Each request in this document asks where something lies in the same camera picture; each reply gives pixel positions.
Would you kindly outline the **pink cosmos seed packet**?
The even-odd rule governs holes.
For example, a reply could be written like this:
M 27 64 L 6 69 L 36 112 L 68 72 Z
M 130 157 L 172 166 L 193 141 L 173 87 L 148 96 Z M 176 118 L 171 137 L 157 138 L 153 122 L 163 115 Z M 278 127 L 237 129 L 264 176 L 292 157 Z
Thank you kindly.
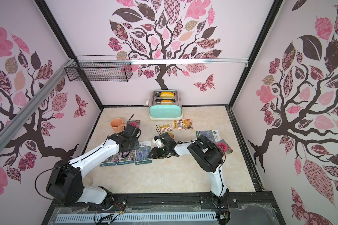
M 118 153 L 118 165 L 133 164 L 135 162 L 135 150 Z

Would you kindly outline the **lavender seed packet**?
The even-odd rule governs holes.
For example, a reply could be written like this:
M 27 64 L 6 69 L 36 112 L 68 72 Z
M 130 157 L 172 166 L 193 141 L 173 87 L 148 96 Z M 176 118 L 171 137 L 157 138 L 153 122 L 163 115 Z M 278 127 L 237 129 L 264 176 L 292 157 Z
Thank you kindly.
M 205 136 L 211 142 L 218 142 L 221 140 L 218 130 L 204 130 L 204 131 L 196 131 L 196 136 L 199 138 L 200 136 Z
M 144 165 L 144 164 L 151 164 L 152 159 L 148 157 L 149 153 L 152 150 L 151 142 L 144 141 L 139 142 L 139 148 L 135 152 L 135 165 Z

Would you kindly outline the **sunflower shop seed packet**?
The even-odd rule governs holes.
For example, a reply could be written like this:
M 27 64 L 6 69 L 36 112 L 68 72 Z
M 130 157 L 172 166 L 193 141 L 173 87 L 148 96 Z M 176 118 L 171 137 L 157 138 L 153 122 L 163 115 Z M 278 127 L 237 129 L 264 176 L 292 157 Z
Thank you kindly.
M 173 122 L 174 129 L 175 130 L 189 130 L 193 129 L 193 123 L 192 119 L 181 119 L 181 120 L 175 120 Z

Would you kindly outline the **pink hollyhock seed packet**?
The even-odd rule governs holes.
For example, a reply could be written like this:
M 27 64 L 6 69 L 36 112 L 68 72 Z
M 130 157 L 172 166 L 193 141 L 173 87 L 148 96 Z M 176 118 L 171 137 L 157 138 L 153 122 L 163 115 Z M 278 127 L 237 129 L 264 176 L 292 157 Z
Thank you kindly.
M 216 145 L 222 150 L 226 155 L 233 153 L 232 148 L 228 145 L 225 140 L 220 140 L 216 142 Z

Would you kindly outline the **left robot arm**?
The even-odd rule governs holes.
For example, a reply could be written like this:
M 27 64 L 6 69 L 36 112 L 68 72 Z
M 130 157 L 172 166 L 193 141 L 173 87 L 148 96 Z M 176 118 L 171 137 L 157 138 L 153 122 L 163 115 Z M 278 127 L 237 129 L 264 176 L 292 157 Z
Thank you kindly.
M 85 186 L 83 178 L 105 159 L 138 149 L 140 135 L 139 128 L 128 124 L 124 131 L 108 136 L 101 145 L 84 155 L 70 161 L 58 161 L 52 169 L 46 192 L 66 207 L 83 202 L 109 210 L 114 202 L 112 192 L 102 186 Z

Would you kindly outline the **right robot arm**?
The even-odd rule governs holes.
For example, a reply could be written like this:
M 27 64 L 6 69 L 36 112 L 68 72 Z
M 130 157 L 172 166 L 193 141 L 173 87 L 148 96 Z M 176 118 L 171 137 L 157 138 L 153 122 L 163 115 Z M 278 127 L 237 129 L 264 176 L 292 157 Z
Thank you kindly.
M 224 175 L 223 164 L 226 160 L 225 153 L 204 135 L 194 141 L 176 142 L 168 133 L 153 138 L 156 146 L 148 154 L 150 159 L 164 159 L 169 157 L 180 157 L 191 155 L 201 169 L 209 173 L 211 185 L 210 193 L 212 202 L 221 208 L 229 197 Z

